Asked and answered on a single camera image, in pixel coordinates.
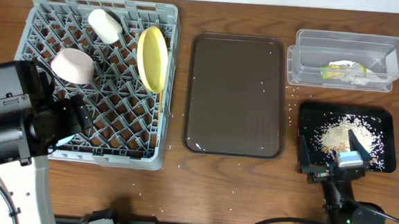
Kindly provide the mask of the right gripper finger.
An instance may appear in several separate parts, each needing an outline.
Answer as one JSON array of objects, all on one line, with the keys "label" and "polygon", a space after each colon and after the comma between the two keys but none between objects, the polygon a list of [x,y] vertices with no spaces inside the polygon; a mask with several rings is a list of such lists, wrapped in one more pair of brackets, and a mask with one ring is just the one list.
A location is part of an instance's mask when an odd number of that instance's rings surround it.
[{"label": "right gripper finger", "polygon": [[362,161],[369,163],[371,161],[371,155],[358,141],[353,130],[348,131],[348,140],[349,140],[349,144],[350,144],[349,145],[350,150],[357,151],[360,154]]},{"label": "right gripper finger", "polygon": [[301,167],[310,167],[310,157],[307,142],[303,135],[299,135],[298,161]]}]

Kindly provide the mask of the light blue saucer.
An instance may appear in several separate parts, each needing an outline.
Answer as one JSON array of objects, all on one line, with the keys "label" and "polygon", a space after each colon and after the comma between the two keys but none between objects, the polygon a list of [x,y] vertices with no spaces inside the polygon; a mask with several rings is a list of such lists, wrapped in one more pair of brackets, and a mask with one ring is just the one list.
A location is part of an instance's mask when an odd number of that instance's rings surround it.
[{"label": "light blue saucer", "polygon": [[66,145],[66,144],[68,144],[74,137],[75,137],[74,135],[71,135],[71,136],[69,136],[69,137],[62,138],[62,139],[60,139],[60,140],[56,143],[56,146],[59,147],[59,146]]}]

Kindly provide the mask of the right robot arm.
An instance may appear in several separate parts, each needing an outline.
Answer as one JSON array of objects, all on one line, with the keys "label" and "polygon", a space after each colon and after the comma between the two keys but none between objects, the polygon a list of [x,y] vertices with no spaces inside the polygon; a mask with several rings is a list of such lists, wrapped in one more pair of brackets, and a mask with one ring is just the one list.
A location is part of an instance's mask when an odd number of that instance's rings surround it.
[{"label": "right robot arm", "polygon": [[308,183],[322,186],[329,224],[385,224],[384,212],[378,205],[355,200],[351,182],[365,176],[371,156],[352,130],[347,135],[348,152],[334,152],[333,161],[315,166],[307,141],[300,134],[299,172],[307,175]]}]

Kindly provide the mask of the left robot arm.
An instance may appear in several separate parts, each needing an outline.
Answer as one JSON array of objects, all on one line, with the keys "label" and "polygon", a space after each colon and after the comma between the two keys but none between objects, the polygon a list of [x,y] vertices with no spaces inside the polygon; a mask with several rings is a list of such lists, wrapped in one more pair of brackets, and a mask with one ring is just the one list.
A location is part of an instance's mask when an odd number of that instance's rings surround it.
[{"label": "left robot arm", "polygon": [[81,95],[55,101],[39,62],[0,64],[0,224],[56,224],[48,157],[93,123]]}]

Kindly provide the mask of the white cup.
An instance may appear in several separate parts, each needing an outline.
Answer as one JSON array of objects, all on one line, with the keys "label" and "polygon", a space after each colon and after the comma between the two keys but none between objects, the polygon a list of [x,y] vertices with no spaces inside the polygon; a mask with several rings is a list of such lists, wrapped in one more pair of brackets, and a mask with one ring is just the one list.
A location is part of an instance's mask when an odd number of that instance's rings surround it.
[{"label": "white cup", "polygon": [[100,8],[89,14],[88,22],[100,40],[106,44],[113,44],[118,41],[119,33],[123,31],[121,25]]}]

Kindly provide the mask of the wooden chopstick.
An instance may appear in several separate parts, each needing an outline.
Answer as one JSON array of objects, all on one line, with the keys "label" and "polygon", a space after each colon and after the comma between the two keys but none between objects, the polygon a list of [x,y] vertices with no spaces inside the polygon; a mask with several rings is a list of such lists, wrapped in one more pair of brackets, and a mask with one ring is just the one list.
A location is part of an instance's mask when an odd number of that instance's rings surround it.
[{"label": "wooden chopstick", "polygon": [[158,117],[157,117],[157,142],[156,147],[159,147],[160,142],[160,130],[161,130],[161,115],[163,110],[163,91],[159,94],[159,107],[158,107]]},{"label": "wooden chopstick", "polygon": [[173,61],[173,56],[172,53],[170,52],[168,54],[168,61],[167,61],[167,71],[166,71],[166,75],[165,75],[165,83],[164,83],[164,88],[163,88],[163,93],[165,94],[168,88],[168,81],[169,81],[169,75],[170,75],[170,71],[171,71],[171,62]]}]

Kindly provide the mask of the white paper napkin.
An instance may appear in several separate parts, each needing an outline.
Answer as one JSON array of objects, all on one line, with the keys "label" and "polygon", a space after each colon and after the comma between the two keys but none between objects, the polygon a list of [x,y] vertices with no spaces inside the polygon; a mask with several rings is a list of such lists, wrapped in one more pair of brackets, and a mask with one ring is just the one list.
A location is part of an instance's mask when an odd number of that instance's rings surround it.
[{"label": "white paper napkin", "polygon": [[364,65],[348,60],[333,61],[328,66],[321,67],[321,78],[325,80],[337,79],[352,85],[367,85],[369,82],[385,84],[388,82],[387,79],[378,77]]}]

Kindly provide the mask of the green yellow snack wrapper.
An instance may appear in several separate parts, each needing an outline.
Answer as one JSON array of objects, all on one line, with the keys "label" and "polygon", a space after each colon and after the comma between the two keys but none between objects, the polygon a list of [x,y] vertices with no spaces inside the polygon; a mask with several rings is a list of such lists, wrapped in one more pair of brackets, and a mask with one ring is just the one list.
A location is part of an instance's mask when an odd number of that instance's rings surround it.
[{"label": "green yellow snack wrapper", "polygon": [[367,68],[364,65],[348,60],[331,62],[327,67],[321,67],[321,78],[325,80],[352,81],[354,78],[366,77],[367,73]]}]

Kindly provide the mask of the pink bowl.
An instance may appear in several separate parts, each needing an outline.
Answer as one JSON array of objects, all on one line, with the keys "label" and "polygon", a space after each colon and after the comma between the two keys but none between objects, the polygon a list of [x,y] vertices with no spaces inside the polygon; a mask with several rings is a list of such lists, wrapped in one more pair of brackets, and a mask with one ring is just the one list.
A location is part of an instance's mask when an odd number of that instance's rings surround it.
[{"label": "pink bowl", "polygon": [[88,84],[94,77],[94,63],[77,49],[61,49],[51,61],[51,69],[61,79],[77,85]]}]

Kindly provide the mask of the yellow plate with leftovers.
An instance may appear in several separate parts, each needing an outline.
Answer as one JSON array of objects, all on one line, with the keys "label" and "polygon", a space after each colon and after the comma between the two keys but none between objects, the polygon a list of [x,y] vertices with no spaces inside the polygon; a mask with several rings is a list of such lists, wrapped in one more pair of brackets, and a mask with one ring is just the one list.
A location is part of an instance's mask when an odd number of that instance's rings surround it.
[{"label": "yellow plate with leftovers", "polygon": [[168,50],[162,32],[156,26],[145,29],[136,48],[137,67],[145,88],[162,93],[168,68]]}]

